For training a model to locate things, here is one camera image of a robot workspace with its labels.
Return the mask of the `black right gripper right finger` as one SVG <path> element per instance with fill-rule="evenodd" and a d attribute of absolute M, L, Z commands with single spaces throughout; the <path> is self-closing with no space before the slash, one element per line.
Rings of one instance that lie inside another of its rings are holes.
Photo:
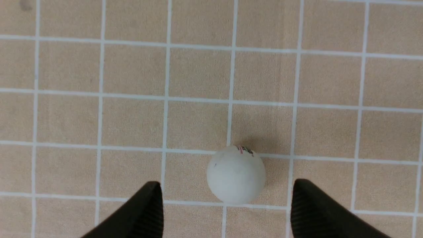
<path fill-rule="evenodd" d="M 290 206 L 295 238 L 388 238 L 308 179 L 296 179 Z"/>

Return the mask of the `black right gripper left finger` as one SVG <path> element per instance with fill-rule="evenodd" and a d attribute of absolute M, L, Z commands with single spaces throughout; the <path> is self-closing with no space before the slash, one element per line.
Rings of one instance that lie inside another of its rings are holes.
<path fill-rule="evenodd" d="M 160 183 L 147 182 L 84 238 L 161 238 L 164 232 Z"/>

